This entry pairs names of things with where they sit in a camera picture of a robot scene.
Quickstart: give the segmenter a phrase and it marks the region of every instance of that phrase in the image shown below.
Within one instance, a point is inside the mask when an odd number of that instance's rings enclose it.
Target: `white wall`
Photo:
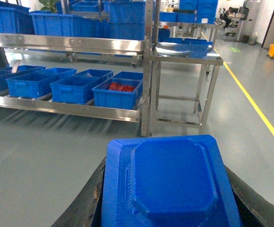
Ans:
[[[274,0],[261,0],[260,10],[256,20],[254,34],[257,33],[258,42],[263,43],[271,16],[274,12]]]
[[[216,12],[216,17],[218,18],[219,15],[219,8],[225,8],[226,10],[229,9],[229,7],[233,7],[233,8],[239,8],[241,6],[243,6],[243,2],[244,0],[219,0],[218,2],[218,7],[217,7],[217,12]]]

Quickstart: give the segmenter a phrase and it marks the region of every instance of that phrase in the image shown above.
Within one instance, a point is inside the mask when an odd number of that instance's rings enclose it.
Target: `metal shelf frame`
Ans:
[[[65,51],[65,52],[88,52],[102,54],[119,54],[139,56],[143,55],[143,94],[134,110],[114,109],[97,107],[93,104],[75,105],[66,103],[51,102],[49,97],[43,99],[24,99],[4,96],[0,93],[0,107],[14,108],[22,110],[41,111],[59,114],[71,114],[86,117],[104,118],[111,120],[120,120],[128,122],[141,122],[141,135],[148,137],[152,133],[153,122],[155,119],[155,107],[159,98],[170,98],[159,94],[159,75],[162,61],[181,62],[201,65],[214,65],[215,69],[212,74],[210,85],[210,94],[206,101],[204,111],[202,113],[199,102],[199,95],[195,98],[186,98],[184,100],[193,101],[195,103],[195,112],[202,119],[202,128],[204,128],[208,109],[210,106],[212,93],[217,79],[218,69],[223,64],[223,60],[215,59],[188,59],[178,57],[162,57],[155,55],[152,50],[152,44],[156,44],[158,40],[158,31],[160,24],[168,24],[170,26],[197,26],[202,28],[210,28],[214,25],[205,24],[188,24],[188,23],[159,23],[159,6],[160,0],[156,1],[156,17],[152,22],[154,1],[146,1],[145,12],[145,37],[143,41],[138,40],[118,40],[118,39],[99,39],[99,38],[80,38],[80,37],[59,37],[44,35],[22,35],[22,34],[0,34],[0,68],[8,65],[4,48],[21,48],[29,50],[48,50],[48,51]],[[68,6],[67,0],[62,0],[62,8],[66,10]],[[201,70],[200,78],[203,78],[203,70]]]

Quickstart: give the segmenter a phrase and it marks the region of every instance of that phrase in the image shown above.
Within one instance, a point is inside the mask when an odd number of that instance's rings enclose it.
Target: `stainless steel table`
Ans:
[[[152,60],[152,85],[151,85],[151,100],[150,100],[150,134],[154,131],[155,123],[170,123],[179,126],[186,126],[192,128],[198,128],[199,134],[203,133],[206,125],[208,112],[212,102],[212,96],[214,88],[216,85],[219,68],[223,65],[223,59],[217,54],[217,52],[211,49],[204,54],[202,58],[192,58],[191,52],[189,50],[184,50],[186,45],[180,44],[157,44],[153,50],[151,60]],[[160,74],[161,74],[161,62],[179,62],[187,64],[201,64],[200,77],[197,86],[197,92],[195,97],[185,97],[185,96],[167,96],[159,93],[160,84]],[[205,70],[207,65],[213,66],[212,78],[210,81],[209,89],[207,92],[207,98],[202,111],[200,103],[200,93],[202,90],[203,78],[205,77]],[[162,119],[157,116],[156,110],[159,106],[159,99],[171,99],[171,100],[183,100],[194,102],[194,113],[197,113],[199,122],[183,122],[174,119]]]

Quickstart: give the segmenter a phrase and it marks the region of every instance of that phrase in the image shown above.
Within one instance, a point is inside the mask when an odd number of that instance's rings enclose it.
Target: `metal table leg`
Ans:
[[[160,77],[161,77],[161,62],[158,66],[158,72],[157,72],[157,91],[156,91],[156,109],[159,106],[159,93],[160,93]]]
[[[154,121],[156,117],[156,100],[159,99],[157,94],[157,81],[158,81],[158,68],[161,67],[161,62],[154,61],[152,63],[152,78],[151,78],[151,91],[150,91],[150,135],[154,131]]]
[[[200,124],[200,129],[199,129],[199,134],[203,134],[204,128],[206,126],[208,112],[209,112],[209,108],[211,107],[212,96],[213,96],[214,88],[215,88],[215,85],[217,82],[219,69],[220,69],[220,66],[216,65],[213,67],[213,70],[212,70],[212,79],[211,79],[211,82],[210,82],[209,88],[208,88],[207,98],[206,98],[205,107],[203,110],[203,116],[202,116],[202,120],[201,120],[201,124]]]
[[[6,58],[4,48],[0,47],[0,68],[5,68],[9,65],[8,59]]]
[[[201,93],[201,89],[202,89],[202,84],[203,84],[203,78],[204,78],[204,74],[205,74],[205,68],[206,65],[201,65],[201,71],[200,71],[200,77],[199,77],[199,82],[198,82],[198,87],[197,87],[197,93],[196,93],[196,98],[199,99],[200,98],[200,93]],[[194,113],[197,110],[197,102],[194,103]]]

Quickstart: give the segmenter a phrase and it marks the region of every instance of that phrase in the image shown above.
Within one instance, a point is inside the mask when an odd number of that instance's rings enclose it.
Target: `person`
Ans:
[[[228,27],[231,23],[231,20],[228,18],[229,14],[231,14],[231,12],[232,12],[232,7],[230,7],[224,14],[224,18],[225,18],[225,22],[226,22],[224,28]]]

